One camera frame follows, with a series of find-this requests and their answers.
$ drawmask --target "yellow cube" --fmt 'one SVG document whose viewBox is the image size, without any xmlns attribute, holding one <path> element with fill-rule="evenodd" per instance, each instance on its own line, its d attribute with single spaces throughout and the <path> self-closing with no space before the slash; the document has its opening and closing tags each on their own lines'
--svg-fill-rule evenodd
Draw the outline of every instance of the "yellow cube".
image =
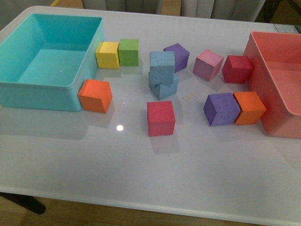
<svg viewBox="0 0 301 226">
<path fill-rule="evenodd" d="M 118 46 L 119 42 L 110 41 L 101 41 L 98 44 L 95 56 L 99 68 L 119 68 Z"/>
</svg>

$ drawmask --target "orange cube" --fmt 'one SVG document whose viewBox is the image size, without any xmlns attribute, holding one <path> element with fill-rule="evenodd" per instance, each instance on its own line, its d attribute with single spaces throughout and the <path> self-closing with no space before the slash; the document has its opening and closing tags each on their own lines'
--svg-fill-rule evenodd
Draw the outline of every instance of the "orange cube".
<svg viewBox="0 0 301 226">
<path fill-rule="evenodd" d="M 240 113 L 235 120 L 237 125 L 255 124 L 266 112 L 266 108 L 255 91 L 233 93 Z"/>
<path fill-rule="evenodd" d="M 78 93 L 79 101 L 86 111 L 106 113 L 113 98 L 107 81 L 87 79 Z"/>
</svg>

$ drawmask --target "plastic container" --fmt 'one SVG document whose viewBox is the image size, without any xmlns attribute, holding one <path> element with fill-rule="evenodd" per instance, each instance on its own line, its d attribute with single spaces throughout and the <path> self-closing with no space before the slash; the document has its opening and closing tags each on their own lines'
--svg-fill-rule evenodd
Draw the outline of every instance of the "plastic container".
<svg viewBox="0 0 301 226">
<path fill-rule="evenodd" d="M 244 55 L 254 66 L 250 89 L 267 108 L 266 133 L 301 138 L 301 35 L 252 32 Z"/>
<path fill-rule="evenodd" d="M 101 17 L 30 14 L 0 44 L 0 105 L 79 111 L 103 40 Z"/>
</svg>

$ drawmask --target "green cube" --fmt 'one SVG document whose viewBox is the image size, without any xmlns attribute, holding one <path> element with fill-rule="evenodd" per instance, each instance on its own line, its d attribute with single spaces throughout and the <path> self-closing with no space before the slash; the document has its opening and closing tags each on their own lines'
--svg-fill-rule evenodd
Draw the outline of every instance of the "green cube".
<svg viewBox="0 0 301 226">
<path fill-rule="evenodd" d="M 139 40 L 121 39 L 118 48 L 120 66 L 139 65 Z"/>
</svg>

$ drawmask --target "cube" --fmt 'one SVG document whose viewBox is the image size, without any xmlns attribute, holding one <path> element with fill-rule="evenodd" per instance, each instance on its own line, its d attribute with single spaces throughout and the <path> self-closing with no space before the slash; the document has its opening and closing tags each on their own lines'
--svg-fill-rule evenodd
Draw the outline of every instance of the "cube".
<svg viewBox="0 0 301 226">
<path fill-rule="evenodd" d="M 121 39 L 118 54 L 120 66 L 139 66 L 139 40 Z"/>
<path fill-rule="evenodd" d="M 222 68 L 227 83 L 245 83 L 252 71 L 253 66 L 247 56 L 228 56 Z"/>
<path fill-rule="evenodd" d="M 193 73 L 206 81 L 211 81 L 219 72 L 223 60 L 224 57 L 206 49 L 197 56 Z"/>
<path fill-rule="evenodd" d="M 171 101 L 148 102 L 147 124 L 149 136 L 167 136 L 174 133 L 175 116 Z"/>
<path fill-rule="evenodd" d="M 151 91 L 155 94 L 155 96 L 162 100 L 166 97 L 169 97 L 177 92 L 178 89 L 178 77 L 174 74 L 174 82 L 171 85 L 164 84 L 149 84 Z"/>
<path fill-rule="evenodd" d="M 241 109 L 236 125 L 255 124 L 267 110 L 255 91 L 236 92 L 233 96 Z"/>
<path fill-rule="evenodd" d="M 187 62 L 188 62 L 190 52 L 188 52 L 179 43 L 166 47 L 163 50 L 174 52 L 174 59 L 175 59 L 174 73 L 183 70 L 187 67 Z"/>
<path fill-rule="evenodd" d="M 149 84 L 171 85 L 174 82 L 174 52 L 150 52 Z"/>
<path fill-rule="evenodd" d="M 234 123 L 240 108 L 231 93 L 219 93 L 208 95 L 204 112 L 210 126 L 224 126 Z"/>
<path fill-rule="evenodd" d="M 107 81 L 87 79 L 78 97 L 86 111 L 106 113 L 112 100 L 110 84 Z"/>
<path fill-rule="evenodd" d="M 98 44 L 95 56 L 99 68 L 119 68 L 118 46 L 119 42 L 101 41 Z"/>
</svg>

